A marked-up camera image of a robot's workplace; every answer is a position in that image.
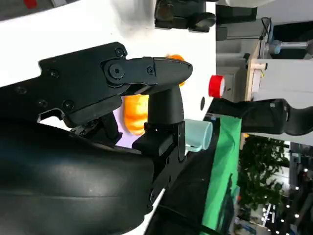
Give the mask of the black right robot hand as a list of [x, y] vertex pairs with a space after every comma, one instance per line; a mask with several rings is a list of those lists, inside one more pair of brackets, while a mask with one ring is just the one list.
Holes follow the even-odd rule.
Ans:
[[185, 157], [179, 85], [190, 63], [127, 59], [109, 43], [41, 60], [0, 89], [0, 232], [121, 235]]

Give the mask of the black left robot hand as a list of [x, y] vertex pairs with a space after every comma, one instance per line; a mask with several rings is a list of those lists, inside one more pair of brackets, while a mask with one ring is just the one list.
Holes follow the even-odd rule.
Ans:
[[155, 27], [207, 33], [215, 25], [216, 15], [206, 11], [206, 3], [206, 0], [158, 0]]

